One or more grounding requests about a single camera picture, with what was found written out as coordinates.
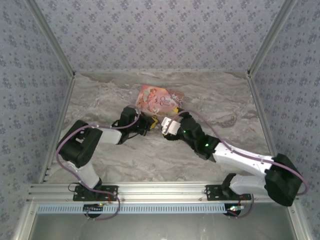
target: metal bracket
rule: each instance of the metal bracket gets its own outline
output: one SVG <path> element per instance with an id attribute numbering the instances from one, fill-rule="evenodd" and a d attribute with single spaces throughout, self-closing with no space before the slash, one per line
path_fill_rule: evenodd
<path id="1" fill-rule="evenodd" d="M 119 189 L 119 187 L 117 185 L 102 185 L 99 190 L 111 192 L 114 195 L 118 195 L 118 189 Z M 84 186 L 78 185 L 74 189 L 73 201 L 75 201 L 75 202 L 79 202 L 79 201 L 81 201 L 81 202 L 84 202 L 84 201 L 95 201 L 95 202 L 97 202 L 97 201 L 101 201 L 101 202 L 111 201 L 111 202 L 115 202 L 115 201 L 117 201 L 117 199 L 112 195 L 107 195 L 107 194 L 103 194 L 103 193 L 95 194 L 94 192 L 86 189 Z"/>
<path id="2" fill-rule="evenodd" d="M 224 195 L 221 185 L 206 185 L 204 193 L 208 201 L 240 201 L 240 200 L 251 200 L 251 194 L 233 194 L 228 197 Z"/>

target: wall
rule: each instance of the wall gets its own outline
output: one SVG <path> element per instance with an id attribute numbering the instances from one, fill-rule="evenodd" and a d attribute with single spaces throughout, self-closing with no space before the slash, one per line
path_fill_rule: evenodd
<path id="1" fill-rule="evenodd" d="M 320 239 L 320 3 L 298 0 L 255 84 L 276 148 L 310 184 L 303 197 L 313 235 Z"/>
<path id="2" fill-rule="evenodd" d="M 0 1 L 0 240 L 39 180 L 69 79 L 23 0 Z"/>
<path id="3" fill-rule="evenodd" d="M 246 70 L 282 0 L 38 0 L 75 71 Z"/>

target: marble floor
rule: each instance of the marble floor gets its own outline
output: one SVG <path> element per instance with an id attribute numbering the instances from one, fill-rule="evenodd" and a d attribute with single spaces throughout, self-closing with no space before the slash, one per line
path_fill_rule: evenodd
<path id="1" fill-rule="evenodd" d="M 110 125 L 125 106 L 135 104 L 143 84 L 184 92 L 183 108 L 203 115 L 228 143 L 269 154 L 248 82 L 241 73 L 77 73 L 61 136 L 79 119 Z M 183 141 L 164 139 L 159 126 L 122 145 L 99 143 L 92 163 L 103 182 L 222 181 L 228 173 L 243 173 L 230 165 L 202 160 Z M 74 180 L 53 161 L 50 183 Z"/>

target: purple cable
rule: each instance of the purple cable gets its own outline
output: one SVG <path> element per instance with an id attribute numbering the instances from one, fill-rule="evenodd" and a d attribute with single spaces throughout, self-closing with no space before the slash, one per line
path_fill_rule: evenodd
<path id="1" fill-rule="evenodd" d="M 165 132 L 164 132 L 164 134 L 167 134 L 171 123 L 172 123 L 179 115 L 181 115 L 181 114 L 183 114 L 183 113 L 193 113 L 193 114 L 196 114 L 200 119 L 202 119 L 202 120 L 208 125 L 208 127 L 212 130 L 212 132 L 213 132 L 213 133 L 215 134 L 215 136 L 220 140 L 220 142 L 221 142 L 223 145 L 225 145 L 225 147 L 226 147 L 227 149 L 229 149 L 230 151 L 232 151 L 233 153 L 238 154 L 239 156 L 244 157 L 244 158 L 247 158 L 247 159 L 251 159 L 251 160 L 255 160 L 255 161 L 261 162 L 261 163 L 267 163 L 267 164 L 272 164 L 272 165 L 278 166 L 278 167 L 283 168 L 283 169 L 289 171 L 290 173 L 296 175 L 296 176 L 303 182 L 303 184 L 304 184 L 304 186 L 305 186 L 304 191 L 297 193 L 297 194 L 296 194 L 297 196 L 304 195 L 304 194 L 306 194 L 306 193 L 308 192 L 308 190 L 309 190 L 309 184 L 308 184 L 307 181 L 304 179 L 304 177 L 301 176 L 299 173 L 297 173 L 295 170 L 293 170 L 293 169 L 291 169 L 290 167 L 287 167 L 287 166 L 285 166 L 285 165 L 283 165 L 283 164 L 280 164 L 280 163 L 278 163 L 278 162 L 274 162 L 274 161 L 270 161 L 270 160 L 264 160 L 264 159 L 261 159 L 261 158 L 255 157 L 255 156 L 250 156 L 250 155 L 247 155 L 247 154 L 244 154 L 244 153 L 242 153 L 242 152 L 239 152 L 239 151 L 237 151 L 237 150 L 232 149 L 232 148 L 229 146 L 229 144 L 227 144 L 226 141 L 224 141 L 224 140 L 222 139 L 222 137 L 217 133 L 217 131 L 209 124 L 209 122 L 208 122 L 203 116 L 201 116 L 199 113 L 197 113 L 196 111 L 193 111 L 193 110 L 183 110 L 183 111 L 177 113 L 176 115 L 174 115 L 174 117 L 173 117 L 173 118 L 171 119 L 171 121 L 169 122 L 169 124 L 168 124 L 168 126 L 167 126 L 167 128 L 166 128 L 166 130 L 165 130 Z"/>
<path id="2" fill-rule="evenodd" d="M 78 176 L 77 173 L 75 173 L 73 170 L 71 170 L 70 168 L 66 167 L 65 165 L 62 164 L 62 162 L 60 161 L 59 159 L 59 152 L 61 150 L 61 148 L 66 144 L 67 141 L 69 141 L 74 135 L 76 135 L 77 133 L 79 133 L 80 131 L 84 130 L 84 129 L 87 129 L 87 128 L 103 128 L 103 129 L 126 129 L 126 128 L 129 128 L 131 127 L 132 125 L 134 125 L 139 117 L 140 117 L 140 110 L 138 109 L 138 116 L 136 117 L 136 119 L 130 123 L 129 125 L 127 126 L 115 126 L 115 127 L 111 127 L 111 126 L 106 126 L 106 125 L 98 125 L 98 124 L 88 124 L 88 125 L 85 125 L 85 126 L 82 126 L 80 128 L 78 128 L 77 130 L 75 130 L 74 132 L 72 132 L 69 136 L 67 136 L 62 142 L 61 144 L 59 145 L 59 147 L 56 149 L 56 152 L 55 152 L 55 158 L 56 158 L 56 161 L 58 162 L 58 164 L 63 168 L 65 169 L 66 171 L 68 171 L 69 173 L 71 173 L 72 175 L 74 175 L 78 181 L 80 181 L 80 183 L 85 187 L 87 188 L 88 190 L 92 191 L 92 192 L 95 192 L 95 193 L 100 193 L 100 194 L 108 194 L 108 195 L 111 195 L 111 196 L 114 196 L 115 199 L 118 201 L 118 208 L 116 209 L 115 213 L 113 213 L 112 215 L 110 216 L 107 216 L 107 217 L 102 217 L 102 218 L 89 218 L 89 219 L 93 219 L 94 221 L 102 221 L 102 220 L 108 220 L 108 219 L 112 219 L 113 217 L 115 217 L 118 212 L 120 211 L 120 206 L 121 206 L 121 202 L 120 202 L 120 199 L 118 198 L 117 195 L 115 195 L 113 192 L 110 192 L 110 191 L 101 191 L 101 190 L 96 190 L 96 189 L 93 189 L 91 187 L 89 187 L 88 185 L 86 185 L 86 183 L 84 183 L 81 178 Z"/>
<path id="3" fill-rule="evenodd" d="M 249 210 L 248 210 L 245 214 L 243 214 L 243 215 L 241 215 L 241 216 L 238 216 L 238 215 L 236 215 L 236 214 L 235 214 L 234 212 L 232 212 L 232 211 L 227 211 L 229 214 L 234 215 L 234 216 L 230 216 L 230 217 L 233 218 L 233 219 L 243 219 L 243 218 L 245 218 L 246 216 L 248 216 L 248 215 L 252 212 L 252 209 L 254 209 L 254 204 L 255 204 L 255 197 L 254 197 L 254 195 L 252 194 L 251 197 L 252 197 L 251 206 L 250 206 Z"/>

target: purple wire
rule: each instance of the purple wire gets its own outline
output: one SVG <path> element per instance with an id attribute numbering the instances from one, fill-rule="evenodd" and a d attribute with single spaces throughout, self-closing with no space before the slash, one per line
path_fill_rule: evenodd
<path id="1" fill-rule="evenodd" d="M 92 191 L 92 192 L 95 192 L 95 193 L 100 193 L 100 194 L 108 194 L 108 195 L 111 195 L 113 197 L 115 197 L 115 199 L 118 201 L 118 208 L 116 209 L 115 213 L 113 213 L 112 215 L 110 216 L 107 216 L 107 217 L 102 217 L 102 218 L 89 218 L 89 219 L 93 219 L 95 221 L 102 221 L 102 220 L 108 220 L 108 219 L 112 219 L 113 217 L 115 217 L 118 212 L 120 211 L 120 206 L 121 206 L 121 202 L 120 202 L 120 199 L 117 195 L 115 195 L 113 192 L 110 192 L 110 191 L 101 191 L 101 190 L 96 190 L 96 189 L 93 189 L 91 187 L 89 187 L 85 182 L 83 182 L 81 180 L 81 178 L 78 176 L 78 174 L 76 172 L 74 172 L 73 170 L 71 170 L 70 168 L 66 167 L 65 165 L 62 164 L 62 162 L 60 161 L 59 159 L 59 152 L 60 150 L 62 149 L 62 147 L 66 144 L 67 141 L 69 141 L 74 135 L 76 135 L 77 133 L 79 133 L 80 131 L 84 130 L 84 129 L 87 129 L 87 128 L 103 128 L 103 129 L 126 129 L 126 128 L 129 128 L 131 127 L 132 125 L 134 125 L 138 119 L 140 118 L 140 110 L 138 110 L 138 115 L 136 117 L 136 119 L 130 123 L 129 125 L 127 126 L 115 126 L 115 127 L 111 127 L 111 126 L 106 126 L 106 125 L 98 125 L 98 124 L 88 124 L 88 125 L 85 125 L 85 126 L 82 126 L 80 128 L 78 128 L 77 130 L 75 130 L 74 132 L 72 132 L 70 135 L 68 135 L 62 142 L 61 144 L 59 145 L 59 147 L 56 149 L 56 152 L 55 152 L 55 158 L 56 158 L 56 161 L 58 162 L 58 164 L 66 171 L 68 171 L 69 173 L 71 173 L 72 175 L 74 175 L 78 181 L 80 181 L 80 183 L 85 187 L 87 188 L 88 190 Z"/>
<path id="2" fill-rule="evenodd" d="M 171 125 L 171 123 L 181 114 L 183 113 L 193 113 L 193 114 L 196 114 L 200 119 L 202 119 L 207 125 L 208 127 L 212 130 L 212 132 L 215 134 L 215 136 L 220 140 L 220 142 L 227 148 L 229 149 L 231 152 L 235 153 L 235 154 L 238 154 L 239 156 L 241 157 L 244 157 L 244 158 L 247 158 L 247 159 L 251 159 L 251 160 L 255 160 L 255 161 L 258 161 L 258 162 L 261 162 L 261 163 L 267 163 L 267 164 L 272 164 L 272 165 L 275 165 L 275 166 L 278 166 L 280 168 L 283 168 L 287 171 L 289 171 L 290 173 L 296 175 L 304 184 L 305 186 L 305 189 L 303 192 L 299 192 L 297 193 L 296 195 L 297 196 L 301 196 L 301 195 L 304 195 L 308 192 L 309 190 L 309 184 L 307 183 L 307 181 L 304 179 L 303 176 L 301 176 L 298 172 L 296 172 L 295 170 L 291 169 L 290 167 L 287 167 L 286 165 L 283 165 L 281 163 L 278 163 L 278 162 L 274 162 L 274 161 L 270 161 L 270 160 L 264 160 L 264 159 L 261 159 L 261 158 L 258 158 L 258 157 L 255 157 L 255 156 L 250 156 L 250 155 L 247 155 L 245 153 L 242 153 L 242 152 L 239 152 L 235 149 L 232 149 L 228 143 L 226 143 L 225 140 L 222 139 L 222 137 L 217 133 L 217 131 L 209 124 L 209 122 L 203 117 L 201 116 L 199 113 L 197 113 L 196 111 L 193 111 L 193 110 L 183 110 L 179 113 L 177 113 L 176 115 L 174 115 L 174 117 L 171 119 L 171 121 L 169 122 L 164 134 L 167 134 L 168 130 L 169 130 L 169 127 Z"/>
<path id="3" fill-rule="evenodd" d="M 233 218 L 233 219 L 243 219 L 243 218 L 245 218 L 246 216 L 248 216 L 248 215 L 252 212 L 252 209 L 254 209 L 254 204 L 255 204 L 255 197 L 254 197 L 254 195 L 252 194 L 251 197 L 252 197 L 251 206 L 250 206 L 249 210 L 248 210 L 245 214 L 243 214 L 243 215 L 241 215 L 241 216 L 238 216 L 237 214 L 235 214 L 235 213 L 232 212 L 232 211 L 227 211 L 229 214 L 234 215 L 234 216 L 230 216 L 230 217 Z"/>

